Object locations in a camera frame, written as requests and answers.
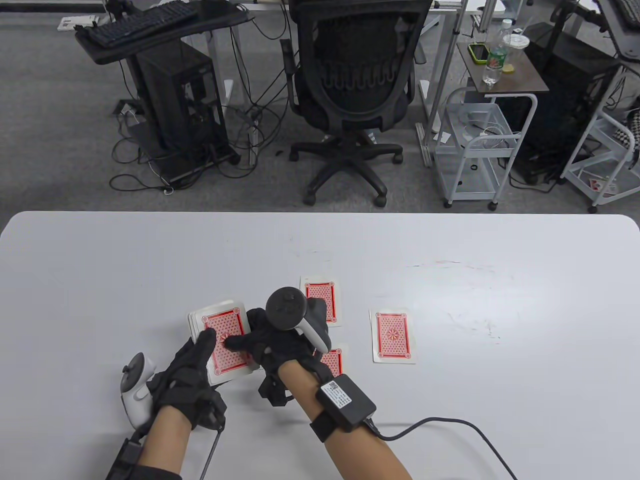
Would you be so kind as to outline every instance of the forearm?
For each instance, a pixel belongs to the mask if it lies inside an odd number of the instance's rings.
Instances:
[[[278,375],[310,420],[324,410],[316,399],[316,377],[297,361],[283,364]],[[387,444],[364,426],[350,433],[336,429],[324,446],[344,480],[411,480]]]
[[[154,421],[138,465],[180,474],[191,423],[178,409],[164,406]]]

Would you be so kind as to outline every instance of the black mesh chair back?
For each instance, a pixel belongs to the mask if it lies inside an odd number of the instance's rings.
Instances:
[[[430,0],[291,2],[300,46],[296,76],[303,76],[296,89],[317,109],[305,112],[301,98],[302,115],[324,116],[319,123],[332,134],[391,128],[413,97],[405,88],[413,88],[413,53],[430,6]]]

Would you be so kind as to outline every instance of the black glove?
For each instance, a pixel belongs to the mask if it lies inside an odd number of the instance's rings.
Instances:
[[[154,414],[142,430],[151,427],[150,424],[164,405],[180,410],[191,422],[191,429],[196,425],[209,429],[224,428],[227,406],[207,379],[207,361],[215,347],[216,331],[208,328],[200,333],[195,344],[191,339],[187,340],[175,354],[169,368],[156,373],[147,382],[154,399]]]
[[[278,376],[278,369],[289,360],[313,360],[311,343],[295,330],[276,330],[267,320],[263,308],[254,308],[246,313],[251,332],[232,335],[225,340],[231,351],[245,351],[264,367],[268,376]]]

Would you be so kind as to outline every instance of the plastic bottle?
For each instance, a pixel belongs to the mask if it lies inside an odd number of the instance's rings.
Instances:
[[[504,59],[509,52],[511,38],[511,20],[504,19],[500,31],[488,42],[489,55],[486,59],[486,66],[482,75],[482,80],[491,88],[501,77]]]

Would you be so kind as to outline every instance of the playing card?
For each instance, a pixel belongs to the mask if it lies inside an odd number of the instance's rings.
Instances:
[[[344,373],[344,357],[347,353],[347,346],[344,344],[338,345],[335,348],[329,350],[329,353],[325,353],[322,356],[321,362],[327,365],[331,369],[331,373],[334,377]]]
[[[189,325],[195,334],[194,342],[200,332],[206,328],[216,330],[216,347],[207,362],[207,373],[211,385],[218,385],[249,374],[257,368],[257,365],[250,362],[244,353],[232,352],[224,346],[227,337],[244,335],[251,331],[242,302],[227,300],[201,308],[189,315]]]
[[[415,337],[406,308],[378,308],[369,311],[373,361],[379,364],[414,364]]]
[[[607,184],[606,180],[589,179],[589,187],[593,191],[597,191],[597,192],[602,191],[602,189],[606,184]],[[618,185],[616,185],[614,182],[611,182],[607,187],[607,189],[605,190],[604,196],[608,197],[608,196],[613,196],[617,194],[618,194]]]
[[[307,298],[322,298],[326,303],[326,323],[328,326],[341,326],[340,295],[335,280],[325,278],[300,278],[300,290]]]

